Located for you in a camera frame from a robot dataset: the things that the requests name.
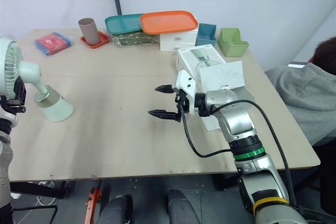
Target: white wall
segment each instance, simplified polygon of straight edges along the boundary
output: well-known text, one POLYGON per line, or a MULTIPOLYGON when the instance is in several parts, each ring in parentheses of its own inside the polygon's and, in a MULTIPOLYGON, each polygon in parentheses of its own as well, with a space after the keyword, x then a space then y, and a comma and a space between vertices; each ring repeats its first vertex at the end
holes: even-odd
POLYGON ((329 17, 317 29, 317 31, 310 37, 304 47, 295 56, 293 61, 308 61, 314 54, 316 46, 331 37, 336 36, 336 8, 332 11, 329 17))
POLYGON ((185 9, 201 23, 239 27, 267 70, 290 62, 336 0, 120 0, 123 14, 185 9))
POLYGON ((73 28, 83 17, 105 27, 116 15, 114 0, 0 0, 0 37, 15 39, 37 28, 73 28))

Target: red object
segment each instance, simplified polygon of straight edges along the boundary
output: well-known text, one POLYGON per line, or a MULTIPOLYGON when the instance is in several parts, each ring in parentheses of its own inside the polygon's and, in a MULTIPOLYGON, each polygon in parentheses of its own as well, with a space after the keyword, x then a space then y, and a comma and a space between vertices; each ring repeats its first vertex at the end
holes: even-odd
POLYGON ((84 36, 81 37, 80 39, 81 39, 81 41, 83 41, 86 45, 88 45, 89 47, 91 47, 91 48, 93 48, 93 49, 95 49, 95 48, 97 48, 97 47, 101 47, 102 45, 104 45, 104 44, 106 44, 106 43, 108 43, 108 42, 110 41, 109 36, 105 35, 105 34, 102 33, 101 31, 98 31, 98 33, 99 33, 99 37, 100 37, 100 43, 98 43, 98 44, 95 44, 95 45, 89 45, 89 44, 87 44, 87 42, 86 42, 84 36))
POLYGON ((198 22, 194 15, 185 10, 146 13, 141 15, 142 30, 146 34, 167 34, 194 30, 198 22))
POLYGON ((69 47, 69 43, 65 41, 65 38, 58 34, 52 33, 46 36, 43 36, 39 39, 35 40, 35 44, 46 54, 53 55, 67 47, 69 47))
POLYGON ((101 190, 98 187, 92 187, 89 193, 88 208, 86 209, 85 224, 93 224, 95 216, 96 204, 101 198, 101 190))

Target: cup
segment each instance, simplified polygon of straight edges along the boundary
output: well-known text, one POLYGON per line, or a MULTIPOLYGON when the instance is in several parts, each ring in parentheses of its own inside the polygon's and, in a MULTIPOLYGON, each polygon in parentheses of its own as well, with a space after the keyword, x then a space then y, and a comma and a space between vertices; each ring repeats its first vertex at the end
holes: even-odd
POLYGON ((87 44, 96 45, 100 43, 99 33, 93 18, 82 18, 80 21, 78 21, 78 25, 87 44))
POLYGON ((46 88, 46 93, 37 91, 34 95, 34 101, 45 117, 52 122, 60 122, 71 116, 74 106, 50 86, 46 85, 46 88))

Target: green ring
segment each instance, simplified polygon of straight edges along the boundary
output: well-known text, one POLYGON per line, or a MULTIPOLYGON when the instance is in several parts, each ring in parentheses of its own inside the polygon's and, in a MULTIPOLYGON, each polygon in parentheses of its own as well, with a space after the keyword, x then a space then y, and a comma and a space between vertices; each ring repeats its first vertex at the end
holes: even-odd
POLYGON ((235 158, 235 160, 238 159, 244 159, 244 158, 250 158, 250 157, 254 157, 257 156, 261 153, 265 152, 265 148, 261 147, 253 152, 248 152, 248 153, 244 153, 244 154, 239 154, 239 155, 234 155, 233 157, 235 158))

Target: red tray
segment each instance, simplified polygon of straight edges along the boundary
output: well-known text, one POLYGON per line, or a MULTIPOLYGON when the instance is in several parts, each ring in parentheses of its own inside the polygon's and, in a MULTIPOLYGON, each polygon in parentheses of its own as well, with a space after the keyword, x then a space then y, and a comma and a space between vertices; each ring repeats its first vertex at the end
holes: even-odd
POLYGON ((83 41, 86 45, 88 45, 88 46, 91 47, 92 49, 95 49, 95 48, 97 48, 97 47, 101 47, 102 45, 104 45, 104 44, 106 44, 106 43, 108 43, 108 42, 110 41, 109 36, 105 35, 105 34, 102 33, 101 31, 98 31, 98 33, 99 33, 99 37, 100 37, 100 42, 99 42, 98 44, 95 44, 95 45, 89 45, 89 44, 86 42, 84 36, 81 37, 80 39, 81 39, 81 41, 83 41))

